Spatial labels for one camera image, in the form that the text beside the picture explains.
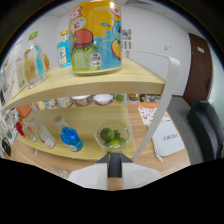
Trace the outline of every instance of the bottle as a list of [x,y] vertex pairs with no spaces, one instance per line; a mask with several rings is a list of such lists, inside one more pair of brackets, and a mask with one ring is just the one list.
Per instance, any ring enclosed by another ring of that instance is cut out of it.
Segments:
[[69,53],[68,31],[63,30],[60,33],[61,42],[57,45],[59,67],[71,65],[71,57]]
[[45,126],[37,124],[36,118],[31,118],[30,124],[35,128],[38,138],[47,148],[51,149],[55,146],[55,138]]
[[141,94],[140,95],[140,102],[144,102],[145,101],[145,94]]
[[49,58],[46,54],[44,54],[44,62],[45,62],[45,67],[46,67],[46,71],[49,71],[50,69],[50,62],[49,62]]
[[23,132],[23,126],[22,126],[22,118],[20,117],[18,122],[16,123],[16,129],[20,133],[20,135],[25,138],[26,135]]
[[83,143],[74,128],[69,128],[62,116],[55,118],[55,123],[61,132],[61,140],[72,152],[78,152],[82,149]]
[[38,32],[29,36],[29,47],[24,53],[24,77],[29,89],[47,79],[44,54],[40,44],[36,43]]
[[35,129],[28,123],[22,123],[22,131],[23,133],[30,139],[31,142],[35,142],[37,140],[37,135]]

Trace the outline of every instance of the black chair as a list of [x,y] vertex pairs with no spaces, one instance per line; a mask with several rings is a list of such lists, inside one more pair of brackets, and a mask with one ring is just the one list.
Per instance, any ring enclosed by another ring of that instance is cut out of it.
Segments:
[[214,107],[207,100],[196,99],[187,120],[198,140],[204,162],[222,158],[224,131]]

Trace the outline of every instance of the packaging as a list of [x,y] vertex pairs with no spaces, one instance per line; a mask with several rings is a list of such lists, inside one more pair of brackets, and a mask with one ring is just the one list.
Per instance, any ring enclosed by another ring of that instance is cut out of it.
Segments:
[[58,102],[56,99],[44,100],[45,106],[47,109],[56,109],[58,108]]
[[121,67],[121,9],[116,2],[99,0],[77,5],[70,13],[68,32],[74,73]]
[[21,43],[22,39],[13,46],[3,64],[2,87],[5,103],[14,98],[26,86],[21,63]]

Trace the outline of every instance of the sticker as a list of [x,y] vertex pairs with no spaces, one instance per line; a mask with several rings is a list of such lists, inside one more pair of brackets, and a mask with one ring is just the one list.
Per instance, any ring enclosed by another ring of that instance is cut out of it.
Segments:
[[45,140],[44,145],[45,145],[47,148],[51,149],[51,148],[54,147],[54,145],[55,145],[55,139],[52,138],[52,137],[47,138],[47,139]]
[[64,65],[67,63],[65,47],[58,48],[58,60],[59,60],[59,65]]
[[91,51],[90,61],[92,66],[100,66],[102,64],[100,50]]
[[72,152],[78,151],[78,149],[74,145],[67,145],[67,146]]

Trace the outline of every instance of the glass bowl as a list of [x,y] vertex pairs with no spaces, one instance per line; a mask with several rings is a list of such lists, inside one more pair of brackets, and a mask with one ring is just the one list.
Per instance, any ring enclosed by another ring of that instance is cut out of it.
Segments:
[[97,128],[93,137],[104,152],[119,152],[126,149],[131,135],[131,129],[123,122],[108,120]]

